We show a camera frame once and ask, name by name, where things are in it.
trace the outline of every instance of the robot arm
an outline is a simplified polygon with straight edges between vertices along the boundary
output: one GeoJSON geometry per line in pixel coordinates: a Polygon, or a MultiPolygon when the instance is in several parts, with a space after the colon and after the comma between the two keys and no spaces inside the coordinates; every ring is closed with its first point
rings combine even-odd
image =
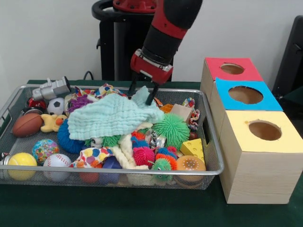
{"type": "MultiPolygon", "coordinates": [[[[143,48],[136,50],[131,59],[131,68],[136,73],[149,77],[155,84],[146,100],[150,105],[160,85],[172,74],[171,60],[176,54],[187,30],[192,26],[203,0],[158,0],[151,27],[143,48]]],[[[135,89],[136,76],[129,89],[135,89]]]]}

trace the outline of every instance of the black cable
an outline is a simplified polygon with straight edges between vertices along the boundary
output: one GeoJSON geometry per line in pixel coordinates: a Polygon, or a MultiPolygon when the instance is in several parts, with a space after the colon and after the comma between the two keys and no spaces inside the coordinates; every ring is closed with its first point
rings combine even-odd
{"type": "Polygon", "coordinates": [[[94,80],[94,76],[93,76],[93,74],[91,73],[91,71],[87,71],[87,72],[84,74],[84,78],[83,78],[83,79],[85,80],[88,74],[90,75],[91,80],[94,80]]]}

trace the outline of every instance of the yellow ball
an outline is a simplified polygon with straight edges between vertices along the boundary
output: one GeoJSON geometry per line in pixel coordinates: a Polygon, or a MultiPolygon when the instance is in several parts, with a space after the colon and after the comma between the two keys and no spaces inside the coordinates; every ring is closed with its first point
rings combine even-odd
{"type": "MultiPolygon", "coordinates": [[[[28,153],[18,153],[13,155],[9,159],[9,166],[37,166],[36,159],[28,154],[28,153]]],[[[17,180],[17,181],[25,181],[29,178],[31,178],[35,171],[27,171],[27,170],[9,170],[9,175],[11,178],[17,180]]]]}

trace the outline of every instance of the light blue towel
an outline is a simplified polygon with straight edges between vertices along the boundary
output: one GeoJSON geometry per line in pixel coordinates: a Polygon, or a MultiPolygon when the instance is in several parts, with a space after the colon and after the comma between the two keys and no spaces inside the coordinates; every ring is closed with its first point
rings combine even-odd
{"type": "Polygon", "coordinates": [[[87,140],[96,137],[126,135],[142,122],[157,123],[164,117],[155,102],[145,104],[149,95],[146,86],[129,100],[110,94],[101,100],[73,111],[68,118],[71,140],[87,140]]]}

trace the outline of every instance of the toy donut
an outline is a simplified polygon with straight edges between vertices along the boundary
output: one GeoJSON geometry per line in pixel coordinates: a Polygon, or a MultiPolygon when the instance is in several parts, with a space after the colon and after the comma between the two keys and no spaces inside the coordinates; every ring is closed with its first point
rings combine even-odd
{"type": "MultiPolygon", "coordinates": [[[[206,171],[203,161],[195,156],[185,155],[177,160],[177,170],[181,171],[206,171]]],[[[177,184],[184,188],[195,189],[202,185],[202,175],[176,175],[177,184]]]]}

